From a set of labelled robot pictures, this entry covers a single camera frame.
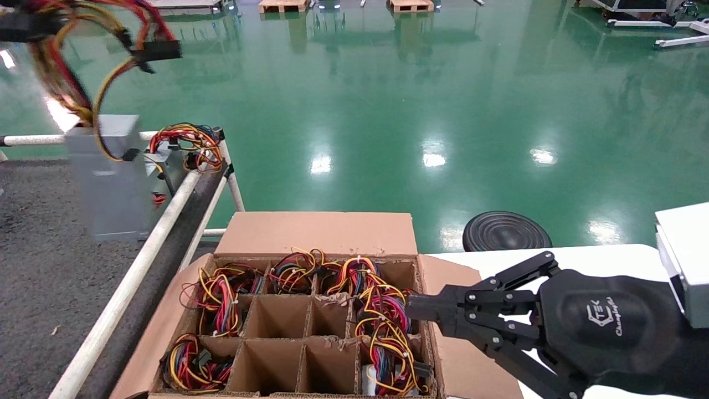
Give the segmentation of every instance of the cardboard flap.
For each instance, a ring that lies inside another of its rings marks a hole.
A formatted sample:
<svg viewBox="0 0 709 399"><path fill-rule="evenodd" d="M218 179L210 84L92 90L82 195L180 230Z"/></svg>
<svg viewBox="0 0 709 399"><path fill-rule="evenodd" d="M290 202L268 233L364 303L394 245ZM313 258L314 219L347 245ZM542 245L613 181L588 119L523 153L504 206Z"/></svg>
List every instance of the cardboard flap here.
<svg viewBox="0 0 709 399"><path fill-rule="evenodd" d="M175 312L175 304L179 304L182 284L197 281L199 268L206 267L212 259L211 253L200 257L170 281L165 295L162 296L109 399L129 398L152 388L160 359L170 346L172 335L182 317L182 312Z"/></svg>
<svg viewBox="0 0 709 399"><path fill-rule="evenodd" d="M473 285L481 280L477 270L419 255L423 293L438 294L444 285ZM522 399L517 379L485 356L464 339L441 335L438 325L432 326L434 355L440 365L445 395L465 399Z"/></svg>
<svg viewBox="0 0 709 399"><path fill-rule="evenodd" d="M330 256L417 254L410 214L236 212L215 255L285 256L292 247Z"/></svg>

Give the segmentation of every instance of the green epoxy floor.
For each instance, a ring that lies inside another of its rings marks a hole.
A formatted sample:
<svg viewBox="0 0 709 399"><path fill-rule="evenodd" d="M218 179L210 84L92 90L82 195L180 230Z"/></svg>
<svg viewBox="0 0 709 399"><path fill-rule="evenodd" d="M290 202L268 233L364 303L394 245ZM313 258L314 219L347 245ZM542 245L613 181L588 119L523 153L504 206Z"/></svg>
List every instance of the green epoxy floor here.
<svg viewBox="0 0 709 399"><path fill-rule="evenodd" d="M129 72L104 111L139 113L144 130L222 126L248 210L410 212L423 253L461 251L489 210L536 220L555 246L652 245L653 212L709 198L709 48L652 48L686 31L613 31L558 0L444 0L396 19L382 0L358 6L172 17L184 58ZM70 125L9 50L3 133ZM89 29L66 53L91 92L125 57ZM210 227L232 212L225 194Z"/></svg>

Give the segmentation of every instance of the wire bundle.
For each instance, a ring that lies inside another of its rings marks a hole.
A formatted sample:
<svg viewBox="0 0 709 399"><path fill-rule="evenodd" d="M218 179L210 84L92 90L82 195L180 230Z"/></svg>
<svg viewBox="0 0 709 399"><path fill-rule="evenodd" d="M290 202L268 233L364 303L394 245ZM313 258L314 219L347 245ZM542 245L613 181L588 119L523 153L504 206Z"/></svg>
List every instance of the wire bundle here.
<svg viewBox="0 0 709 399"><path fill-rule="evenodd" d="M376 377L377 395L404 396L414 388L428 388L416 376L417 363L406 337L413 324L406 316L406 296L411 290L399 290L381 276L379 265L358 256L345 261L336 272L335 284L328 295L348 293L362 308L357 312L355 335L367 346Z"/></svg>
<svg viewBox="0 0 709 399"><path fill-rule="evenodd" d="M337 273L337 282L327 290L328 295L347 292L359 295L373 284L386 284L381 279L379 265L369 258L358 256L345 261Z"/></svg>
<svg viewBox="0 0 709 399"><path fill-rule="evenodd" d="M277 294L310 294L315 275L319 274L324 281L327 274L341 267L339 263L327 261L325 253L318 248L294 249L297 251L281 259L268 273Z"/></svg>
<svg viewBox="0 0 709 399"><path fill-rule="evenodd" d="M128 34L128 29L105 6L117 6L128 9L141 22L136 35L135 45ZM106 147L101 136L99 113L106 91L117 77L136 65L146 72L152 72L140 58L146 44L175 41L175 37L163 21L157 9L145 0L28 0L23 10L34 15L48 16L47 24L57 27L60 19L66 23L55 35L44 40L29 43L30 53L35 61L35 68L49 95L66 109L76 114L83 126L93 126L100 148L112 160L123 160L121 155L114 155ZM81 82L66 63L61 50L65 38L80 21L94 23L111 33L130 53L130 57L111 71L103 80L99 93L93 103L86 94Z"/></svg>
<svg viewBox="0 0 709 399"><path fill-rule="evenodd" d="M238 295L258 293L262 285L263 275L258 270L241 263L229 263L216 269L212 275L200 268L199 281L183 284L182 294L187 295L189 302L202 309L197 326L199 334L236 337L242 326ZM197 287L196 297L186 293L190 287Z"/></svg>
<svg viewBox="0 0 709 399"><path fill-rule="evenodd" d="M199 344L197 336L178 338L162 361L162 380L173 389L190 393L212 393L223 390L231 374L234 359L213 361L211 354Z"/></svg>
<svg viewBox="0 0 709 399"><path fill-rule="evenodd" d="M181 140L191 144L191 147L180 147L185 151L196 151L194 168L201 172L218 172L222 166L222 154L219 149L219 138L212 128L207 125L193 125L188 123L166 126L158 131L148 144L149 153L157 151L160 142ZM186 163L186 169L192 169Z"/></svg>

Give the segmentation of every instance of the white table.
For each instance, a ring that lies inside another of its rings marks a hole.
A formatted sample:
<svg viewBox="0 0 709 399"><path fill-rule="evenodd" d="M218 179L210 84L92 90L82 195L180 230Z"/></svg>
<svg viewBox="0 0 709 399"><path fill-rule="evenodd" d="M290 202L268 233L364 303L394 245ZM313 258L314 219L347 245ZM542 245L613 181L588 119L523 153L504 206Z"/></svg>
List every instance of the white table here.
<svg viewBox="0 0 709 399"><path fill-rule="evenodd" d="M521 249L517 251L459 252L436 253L431 256L468 266L480 271L480 276L491 277L500 271L531 258L547 249ZM669 281L667 272L660 262L655 248L640 244L608 245L608 246L578 246L569 248L551 248L559 267L574 269L585 275L596 277L611 277L628 275L645 280ZM540 278L520 289L537 292L546 278ZM509 317L517 322L529 323L526 316ZM528 352L531 357L539 360L536 351ZM531 389L522 383L520 389L524 399L540 399ZM628 393L617 388L593 386L589 388L584 399L631 399L631 398L677 398L670 395L647 396Z"/></svg>

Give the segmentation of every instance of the silver power supply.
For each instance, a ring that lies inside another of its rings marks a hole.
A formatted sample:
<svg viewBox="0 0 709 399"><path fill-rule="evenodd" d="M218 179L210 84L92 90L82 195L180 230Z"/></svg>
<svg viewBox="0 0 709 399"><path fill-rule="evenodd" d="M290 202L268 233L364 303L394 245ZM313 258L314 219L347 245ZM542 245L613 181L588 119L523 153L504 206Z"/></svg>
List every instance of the silver power supply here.
<svg viewBox="0 0 709 399"><path fill-rule="evenodd" d="M655 212L657 249L677 303L694 328L709 328L709 202Z"/></svg>
<svg viewBox="0 0 709 399"><path fill-rule="evenodd" d="M140 140L137 115L99 115L99 123L112 154L146 147ZM96 240L147 237L186 175L183 151L176 146L169 149L168 143L161 143L155 154L141 151L132 161L116 162L101 150L93 128L76 127L66 133L66 147L85 220ZM156 195L165 195L165 201L157 205Z"/></svg>

